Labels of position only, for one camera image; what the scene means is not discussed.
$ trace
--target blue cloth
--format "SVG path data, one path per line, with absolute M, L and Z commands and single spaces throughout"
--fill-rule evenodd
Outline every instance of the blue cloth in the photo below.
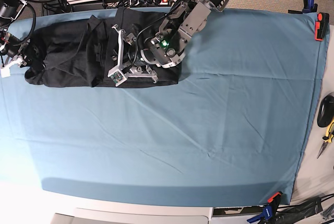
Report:
M 113 10 L 38 18 L 51 23 Z M 329 33 L 316 14 L 212 13 L 178 85 L 49 88 L 0 79 L 0 180 L 105 201 L 288 204 L 315 115 Z M 30 21 L 10 27 L 16 36 Z

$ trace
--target yellow-handled pliers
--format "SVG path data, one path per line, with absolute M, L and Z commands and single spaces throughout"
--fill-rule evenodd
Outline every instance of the yellow-handled pliers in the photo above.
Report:
M 323 137 L 324 143 L 321 146 L 317 159 L 325 151 L 326 147 L 328 146 L 328 143 L 332 143 L 333 138 L 334 138 L 334 117 L 331 123 L 327 126 L 326 134 Z

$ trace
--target black garment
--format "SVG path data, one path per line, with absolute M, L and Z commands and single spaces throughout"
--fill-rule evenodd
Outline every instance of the black garment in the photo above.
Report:
M 116 65 L 112 56 L 118 52 L 118 34 L 112 29 L 118 24 L 126 33 L 138 32 L 160 18 L 162 13 L 139 12 L 131 9 L 118 9 L 115 18 L 56 23 L 37 30 L 31 43 L 44 52 L 45 68 L 38 70 L 32 65 L 25 73 L 26 81 L 34 85 L 49 87 L 115 87 L 108 71 Z M 142 33 L 139 46 L 145 38 L 154 36 L 159 23 Z M 129 78 L 119 87 L 144 88 L 167 86 L 178 83 L 181 64 L 172 68 L 150 65 L 158 74 L 154 84 L 151 78 Z

